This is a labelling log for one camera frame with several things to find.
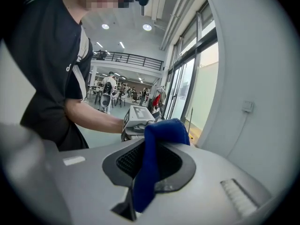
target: black mesh grille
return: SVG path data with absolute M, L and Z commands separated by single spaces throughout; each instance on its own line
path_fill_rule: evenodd
M 142 167 L 145 145 L 142 143 L 117 159 L 117 166 L 135 178 Z M 162 145 L 157 145 L 157 164 L 160 180 L 175 174 L 182 166 L 181 158 Z
M 137 146 L 117 159 L 117 166 L 130 177 L 135 178 L 142 167 L 145 144 Z

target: ceiling light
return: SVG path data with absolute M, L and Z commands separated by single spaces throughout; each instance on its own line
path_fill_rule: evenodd
M 146 31 L 151 31 L 152 30 L 152 27 L 149 24 L 143 25 L 142 28 L 144 28 L 144 30 L 146 30 Z
M 103 27 L 104 29 L 109 29 L 109 26 L 108 26 L 107 24 L 102 24 L 102 27 Z
M 124 49 L 125 49 L 125 47 L 124 47 L 123 43 L 122 43 L 122 42 L 120 42 L 120 44 L 121 44 L 122 48 L 124 48 Z

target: cable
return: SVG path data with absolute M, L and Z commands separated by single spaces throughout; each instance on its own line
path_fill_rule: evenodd
M 238 140 L 239 140 L 239 138 L 240 138 L 240 135 L 241 135 L 241 133 L 242 133 L 242 130 L 243 130 L 244 126 L 245 126 L 245 123 L 246 123 L 246 120 L 247 120 L 247 116 L 248 116 L 249 113 L 248 113 L 248 112 L 244 112 L 244 113 L 245 113 L 245 116 L 244 116 L 244 119 L 243 119 L 243 121 L 242 121 L 242 126 L 240 127 L 240 130 L 239 130 L 239 133 L 238 133 L 238 135 L 237 135 L 237 138 L 236 138 L 236 140 L 235 140 L 235 142 L 234 142 L 232 148 L 230 149 L 229 153 L 227 154 L 226 158 L 229 157 L 229 155 L 231 154 L 231 152 L 232 152 L 233 149 L 235 148 L 235 146 L 236 146 L 236 144 L 237 144 L 237 142 L 238 142 Z

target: railing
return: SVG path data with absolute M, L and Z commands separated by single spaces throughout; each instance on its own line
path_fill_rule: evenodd
M 92 59 L 124 62 L 132 65 L 143 66 L 145 68 L 152 68 L 155 70 L 160 70 L 161 66 L 164 63 L 161 60 L 121 52 L 94 52 L 94 56 Z

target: blue towel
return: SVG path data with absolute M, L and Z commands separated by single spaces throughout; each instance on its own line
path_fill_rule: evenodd
M 153 200 L 154 185 L 159 181 L 156 140 L 190 145 L 186 128 L 179 119 L 164 120 L 145 128 L 145 153 L 133 189 L 134 208 L 137 212 L 143 212 Z

